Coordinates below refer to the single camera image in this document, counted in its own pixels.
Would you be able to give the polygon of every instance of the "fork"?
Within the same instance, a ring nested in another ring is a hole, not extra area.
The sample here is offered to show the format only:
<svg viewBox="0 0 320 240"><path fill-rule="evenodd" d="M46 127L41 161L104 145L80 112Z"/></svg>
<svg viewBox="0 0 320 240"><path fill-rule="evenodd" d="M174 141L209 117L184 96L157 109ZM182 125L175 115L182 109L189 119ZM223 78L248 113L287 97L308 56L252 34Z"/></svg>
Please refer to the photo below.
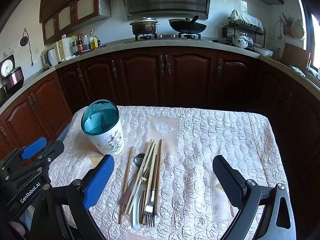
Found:
<svg viewBox="0 0 320 240"><path fill-rule="evenodd" d="M155 169L155 172L153 173L153 178L152 178L152 193L151 193L151 199L150 202L146 205L145 208L145 218L146 218L146 225L149 227L154 228L155 227L155 215L154 215L154 200L155 200L155 190L156 190L156 179L157 179L157 173L158 169Z"/></svg>
<svg viewBox="0 0 320 240"><path fill-rule="evenodd" d="M140 203L140 223L142 224L142 221L143 221L143 210L144 210L144 204L145 204L145 200L146 200L146 189L147 189L147 185L146 185L146 182L148 180L148 177L149 177L149 174L150 174L150 169L146 169L145 172L143 173L142 177L141 177L141 181L143 183L143 192L142 192L142 197L141 197L141 203Z"/></svg>

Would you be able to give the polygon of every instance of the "cutting board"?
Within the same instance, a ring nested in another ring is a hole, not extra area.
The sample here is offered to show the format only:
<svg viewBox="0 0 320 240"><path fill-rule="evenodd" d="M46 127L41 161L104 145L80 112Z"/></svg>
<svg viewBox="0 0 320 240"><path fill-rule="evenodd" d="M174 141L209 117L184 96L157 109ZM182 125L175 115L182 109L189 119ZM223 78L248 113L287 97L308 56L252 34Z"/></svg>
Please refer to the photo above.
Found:
<svg viewBox="0 0 320 240"><path fill-rule="evenodd" d="M292 65L297 67L303 73L305 73L309 59L309 51L286 43L280 62L286 66Z"/></svg>

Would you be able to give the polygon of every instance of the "silver fork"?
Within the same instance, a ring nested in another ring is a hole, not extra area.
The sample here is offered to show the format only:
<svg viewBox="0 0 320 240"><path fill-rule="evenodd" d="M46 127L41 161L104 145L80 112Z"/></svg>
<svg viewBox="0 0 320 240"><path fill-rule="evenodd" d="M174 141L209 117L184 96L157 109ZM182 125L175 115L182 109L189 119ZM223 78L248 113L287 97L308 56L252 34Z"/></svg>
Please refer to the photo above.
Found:
<svg viewBox="0 0 320 240"><path fill-rule="evenodd" d="M150 202L146 205L146 208L145 208L145 212L144 212L144 215L145 215L145 218L146 218L146 225L148 227L152 227L154 228L155 227L155 215L154 215L154 200L155 200L155 190L156 190L156 179L157 179L157 172L158 172L158 169L155 169L155 172L153 173L153 178L152 178L152 193L151 193L151 199L150 199Z"/></svg>

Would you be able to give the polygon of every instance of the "pot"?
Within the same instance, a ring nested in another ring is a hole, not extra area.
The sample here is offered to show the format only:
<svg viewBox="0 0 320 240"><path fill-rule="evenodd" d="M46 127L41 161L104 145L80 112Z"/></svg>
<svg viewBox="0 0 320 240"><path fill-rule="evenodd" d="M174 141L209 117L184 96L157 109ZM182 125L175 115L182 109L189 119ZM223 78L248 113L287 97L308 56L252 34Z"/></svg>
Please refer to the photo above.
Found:
<svg viewBox="0 0 320 240"><path fill-rule="evenodd" d="M5 77L3 85L8 95L13 95L17 92L24 82L24 76L21 67L14 68Z"/></svg>
<svg viewBox="0 0 320 240"><path fill-rule="evenodd" d="M130 23L130 25L132 26L132 33L134 35L143 35L156 33L156 23L158 21L155 18L143 17Z"/></svg>
<svg viewBox="0 0 320 240"><path fill-rule="evenodd" d="M0 88L0 106L2 106L7 99L7 93L4 90L4 87Z"/></svg>
<svg viewBox="0 0 320 240"><path fill-rule="evenodd" d="M178 33L183 34L199 34L203 32L207 25L204 25L202 23L197 23L196 20L198 20L199 16L196 15L193 17L192 20L186 18L186 19L171 19L169 20L169 24L172 29L174 29Z"/></svg>

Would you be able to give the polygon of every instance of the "microwave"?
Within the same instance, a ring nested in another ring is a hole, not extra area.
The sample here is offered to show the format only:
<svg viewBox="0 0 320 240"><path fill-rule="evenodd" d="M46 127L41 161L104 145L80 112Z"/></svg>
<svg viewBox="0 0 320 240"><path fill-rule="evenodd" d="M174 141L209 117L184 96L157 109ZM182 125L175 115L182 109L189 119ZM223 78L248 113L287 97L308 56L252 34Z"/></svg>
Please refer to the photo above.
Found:
<svg viewBox="0 0 320 240"><path fill-rule="evenodd" d="M42 52L44 68L50 68L65 60L67 56L73 56L73 38L64 38L55 42Z"/></svg>

